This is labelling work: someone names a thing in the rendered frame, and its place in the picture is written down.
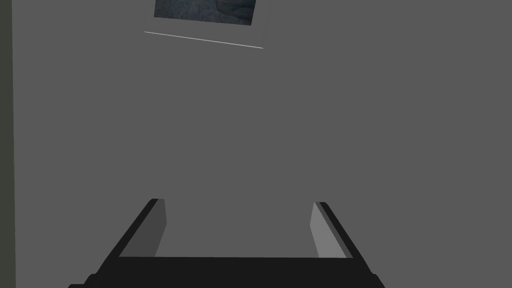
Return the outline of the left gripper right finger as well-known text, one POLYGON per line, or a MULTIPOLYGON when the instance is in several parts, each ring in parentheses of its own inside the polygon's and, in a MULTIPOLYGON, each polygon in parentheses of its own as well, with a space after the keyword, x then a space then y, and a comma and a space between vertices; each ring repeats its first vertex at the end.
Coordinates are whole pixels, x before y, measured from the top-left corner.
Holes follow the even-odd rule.
POLYGON ((354 253, 335 227, 334 218, 320 202, 314 202, 311 210, 309 227, 319 258, 350 258, 354 253))

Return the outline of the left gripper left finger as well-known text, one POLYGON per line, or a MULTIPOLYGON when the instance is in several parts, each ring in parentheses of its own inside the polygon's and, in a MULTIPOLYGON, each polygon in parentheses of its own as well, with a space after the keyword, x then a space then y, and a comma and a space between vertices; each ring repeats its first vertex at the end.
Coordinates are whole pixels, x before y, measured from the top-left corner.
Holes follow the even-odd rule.
POLYGON ((115 258, 153 258, 167 226, 164 199, 153 198, 123 234, 113 249, 115 258))

